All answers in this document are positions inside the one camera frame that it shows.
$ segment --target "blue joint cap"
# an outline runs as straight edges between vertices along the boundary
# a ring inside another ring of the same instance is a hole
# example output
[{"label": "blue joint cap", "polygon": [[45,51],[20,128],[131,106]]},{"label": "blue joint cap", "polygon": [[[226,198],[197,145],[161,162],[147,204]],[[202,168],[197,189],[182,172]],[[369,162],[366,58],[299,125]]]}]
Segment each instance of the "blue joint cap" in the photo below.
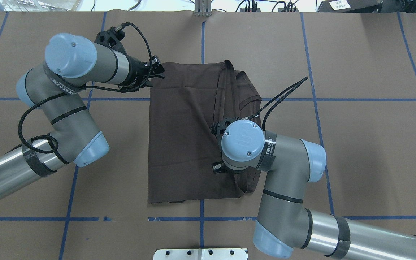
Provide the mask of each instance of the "blue joint cap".
[{"label": "blue joint cap", "polygon": [[221,139],[224,154],[233,161],[249,161],[261,154],[264,134],[259,125],[250,120],[230,124]]},{"label": "blue joint cap", "polygon": [[327,165],[327,153],[325,149],[317,143],[311,143],[306,140],[300,139],[306,147],[307,157],[309,158],[309,168],[311,170],[309,174],[308,182],[317,182],[322,178]]},{"label": "blue joint cap", "polygon": [[74,163],[78,167],[84,167],[90,163],[97,161],[102,156],[106,155],[110,150],[110,146],[104,137],[102,131],[100,131],[86,147],[83,148],[81,153],[75,158]]},{"label": "blue joint cap", "polygon": [[49,69],[65,78],[86,75],[97,61],[97,50],[90,40],[69,33],[54,35],[44,53]]},{"label": "blue joint cap", "polygon": [[35,104],[28,96],[27,88],[25,85],[25,80],[27,79],[28,72],[23,74],[23,76],[17,81],[17,84],[15,85],[15,90],[17,91],[18,98],[25,104],[27,104],[27,106],[32,107]]},{"label": "blue joint cap", "polygon": [[276,236],[272,235],[258,221],[256,221],[255,234],[253,236],[255,247],[266,255],[277,258],[289,258],[292,256],[293,247],[289,247],[280,241]]}]

